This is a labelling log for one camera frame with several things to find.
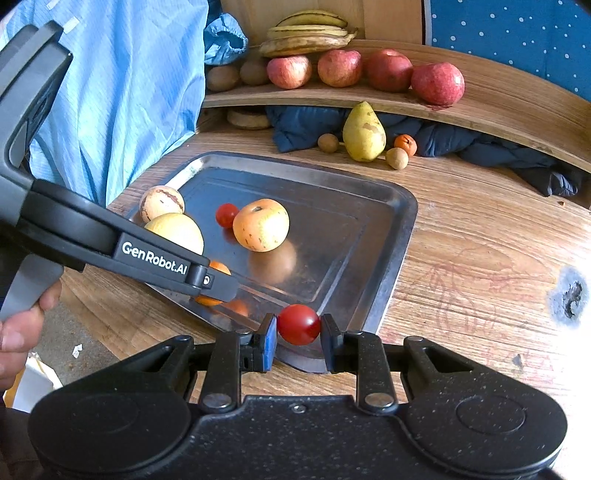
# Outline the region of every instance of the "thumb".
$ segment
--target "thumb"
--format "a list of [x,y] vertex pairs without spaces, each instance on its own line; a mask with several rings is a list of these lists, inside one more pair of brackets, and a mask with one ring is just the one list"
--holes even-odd
[[43,328],[43,311],[36,304],[0,323],[0,351],[28,352],[38,342]]

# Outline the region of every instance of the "wood grain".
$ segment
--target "wood grain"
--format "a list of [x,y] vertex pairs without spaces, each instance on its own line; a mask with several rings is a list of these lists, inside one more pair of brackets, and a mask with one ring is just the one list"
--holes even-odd
[[362,0],[367,40],[423,44],[423,0]]
[[[591,318],[587,311],[579,327],[558,325],[547,299],[566,265],[591,272],[590,213],[541,197],[510,173],[454,158],[413,157],[405,170],[392,171],[383,161],[353,162],[342,151],[278,154],[271,135],[226,124],[202,132],[151,167],[110,208],[126,214],[145,189],[213,150],[333,167],[408,188],[418,200],[418,218],[380,336],[389,343],[425,336],[552,395],[569,417],[557,470],[567,480],[582,478],[582,379]],[[64,285],[66,305],[119,358],[178,333],[198,342],[214,338],[197,318],[135,281],[87,267],[83,274],[68,271]],[[281,364],[243,379],[245,393],[342,394],[354,388],[350,375],[307,375]]]
[[349,45],[363,55],[379,48],[396,48],[416,65],[449,61],[462,71],[466,93],[452,107],[439,109],[423,104],[412,93],[379,92],[363,84],[334,89],[311,82],[295,90],[264,85],[210,93],[205,96],[203,106],[321,105],[350,108],[366,100],[376,111],[401,113],[478,130],[591,171],[591,140],[585,132],[590,103],[574,93],[513,67],[442,48],[369,40],[354,40]]

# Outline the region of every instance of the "stainless steel tray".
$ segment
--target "stainless steel tray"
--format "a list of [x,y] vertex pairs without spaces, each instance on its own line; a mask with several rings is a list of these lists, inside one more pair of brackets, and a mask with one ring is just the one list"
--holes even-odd
[[[210,260],[232,271],[236,299],[204,307],[155,288],[220,330],[256,329],[268,312],[303,303],[331,313],[342,330],[377,332],[388,307],[417,216],[412,193],[394,183],[330,168],[234,153],[203,154],[165,181],[181,192],[202,230]],[[242,248],[215,221],[223,203],[241,208],[272,198],[290,216],[287,240],[267,253]],[[137,221],[136,208],[130,218]],[[320,339],[293,346],[281,338],[277,358],[324,373]]]

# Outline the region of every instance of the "apple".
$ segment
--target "apple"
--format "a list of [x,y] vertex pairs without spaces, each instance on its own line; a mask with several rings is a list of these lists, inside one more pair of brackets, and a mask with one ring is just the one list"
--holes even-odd
[[291,90],[308,83],[312,77],[312,64],[305,55],[280,57],[267,63],[267,75],[279,88]]
[[285,207],[271,199],[246,205],[232,225],[238,243],[253,252],[269,252],[283,243],[290,229]]
[[355,85],[362,74],[361,53],[356,50],[329,50],[318,60],[318,76],[331,87]]
[[165,213],[184,213],[182,195],[174,188],[156,185],[142,195],[139,201],[139,214],[144,223]]
[[368,83],[383,92],[406,92],[413,75],[413,64],[400,52],[391,48],[372,53],[365,62]]
[[466,87],[462,72],[446,61],[415,67],[411,84],[419,98],[443,106],[456,103]]

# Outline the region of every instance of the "floor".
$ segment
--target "floor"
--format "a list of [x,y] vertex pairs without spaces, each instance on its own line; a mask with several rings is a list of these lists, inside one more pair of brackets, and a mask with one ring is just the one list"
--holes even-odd
[[[72,352],[82,344],[78,358]],[[46,314],[39,345],[34,349],[41,360],[56,371],[66,385],[117,361],[102,343],[62,304]]]

